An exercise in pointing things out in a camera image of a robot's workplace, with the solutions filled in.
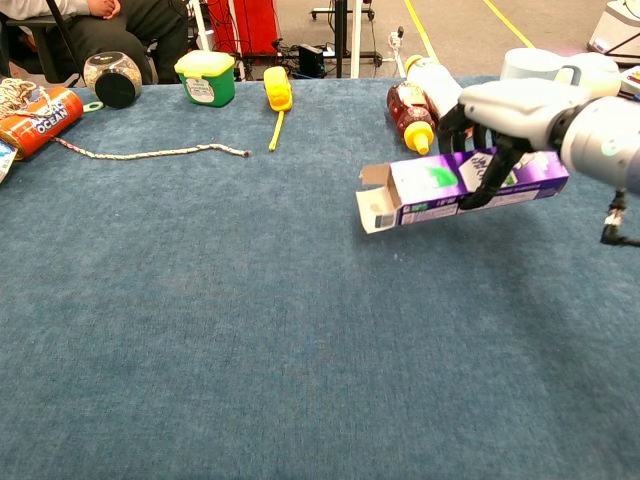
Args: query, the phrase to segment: open box flap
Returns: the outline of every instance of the open box flap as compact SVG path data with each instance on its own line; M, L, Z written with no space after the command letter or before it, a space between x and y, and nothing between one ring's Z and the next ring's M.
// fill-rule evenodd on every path
M367 165L360 172L363 185L379 188L356 192L360 220L367 233L381 232L395 226L398 209L402 206L396 192L388 164Z

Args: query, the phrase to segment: red machine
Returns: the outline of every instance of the red machine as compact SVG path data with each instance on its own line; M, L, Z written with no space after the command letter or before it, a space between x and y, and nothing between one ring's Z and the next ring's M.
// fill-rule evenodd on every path
M207 0L207 5L215 50L243 56L276 54L272 43L280 32L275 0Z

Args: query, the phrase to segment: plastic bottle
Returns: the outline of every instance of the plastic bottle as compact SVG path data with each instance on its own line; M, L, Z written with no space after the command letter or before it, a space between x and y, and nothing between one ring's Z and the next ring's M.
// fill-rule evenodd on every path
M413 55L405 63L407 81L418 85L436 107L437 120L455 107L462 87L449 70L429 57Z
M387 92L387 107L405 145L426 155L433 143L437 121L435 107L418 85L402 82Z

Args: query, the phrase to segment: yellow tape measure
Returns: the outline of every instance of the yellow tape measure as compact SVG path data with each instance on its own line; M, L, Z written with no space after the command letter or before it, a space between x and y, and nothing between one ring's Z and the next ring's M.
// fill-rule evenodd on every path
M287 71L279 66L266 69L264 72L264 89L267 92L269 106L274 112L278 112L278 121L269 144L269 151L273 152L280 138L284 114L293 107L293 89L287 77Z

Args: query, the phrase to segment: toothpaste box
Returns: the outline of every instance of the toothpaste box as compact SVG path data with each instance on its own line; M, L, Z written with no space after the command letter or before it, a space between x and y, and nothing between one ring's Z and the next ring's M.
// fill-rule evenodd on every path
M562 191L569 172L554 152L525 154L498 194L484 207L460 210L458 203L480 185L494 149L434 155L380 165L367 165L356 192L362 226L367 233L501 205L552 197Z

